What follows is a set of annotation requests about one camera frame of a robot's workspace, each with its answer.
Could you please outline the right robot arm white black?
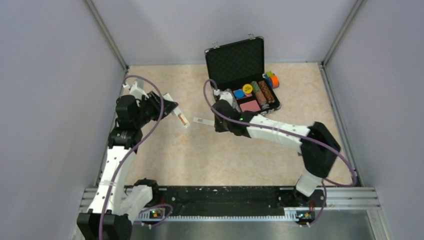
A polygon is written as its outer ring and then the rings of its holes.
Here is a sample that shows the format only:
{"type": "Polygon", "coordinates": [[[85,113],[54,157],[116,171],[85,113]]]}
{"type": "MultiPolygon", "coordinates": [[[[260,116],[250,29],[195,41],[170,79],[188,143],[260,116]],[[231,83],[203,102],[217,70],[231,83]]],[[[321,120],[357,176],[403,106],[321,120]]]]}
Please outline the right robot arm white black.
{"type": "Polygon", "coordinates": [[[305,170],[295,185],[293,200],[299,206],[307,206],[313,200],[313,192],[328,177],[341,151],[341,146],[323,123],[316,121],[304,126],[275,121],[253,111],[238,112],[226,100],[218,100],[211,109],[218,133],[231,132],[296,150],[305,170]]]}

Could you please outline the white battery cover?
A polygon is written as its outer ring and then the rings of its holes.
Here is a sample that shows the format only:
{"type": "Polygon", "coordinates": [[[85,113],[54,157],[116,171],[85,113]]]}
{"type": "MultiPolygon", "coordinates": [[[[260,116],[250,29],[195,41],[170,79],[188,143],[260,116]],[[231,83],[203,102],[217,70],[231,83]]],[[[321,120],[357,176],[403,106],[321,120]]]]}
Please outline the white battery cover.
{"type": "Polygon", "coordinates": [[[212,127],[215,125],[215,122],[213,120],[199,118],[199,117],[194,117],[193,122],[198,123],[198,124],[207,125],[207,126],[212,126],[212,127]]]}

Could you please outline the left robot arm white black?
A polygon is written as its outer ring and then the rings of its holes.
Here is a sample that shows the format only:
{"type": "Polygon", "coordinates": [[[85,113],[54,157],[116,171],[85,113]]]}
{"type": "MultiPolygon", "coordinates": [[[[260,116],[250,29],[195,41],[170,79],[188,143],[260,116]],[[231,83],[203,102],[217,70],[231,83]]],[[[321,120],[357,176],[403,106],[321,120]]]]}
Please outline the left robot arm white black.
{"type": "Polygon", "coordinates": [[[157,181],[140,180],[129,195],[125,195],[125,181],[143,138],[142,127],[162,120],[178,106],[169,93],[160,97],[153,91],[116,100],[117,117],[108,136],[103,173],[88,209],[79,213],[76,221],[85,239],[128,240],[143,209],[160,202],[157,181]]]}

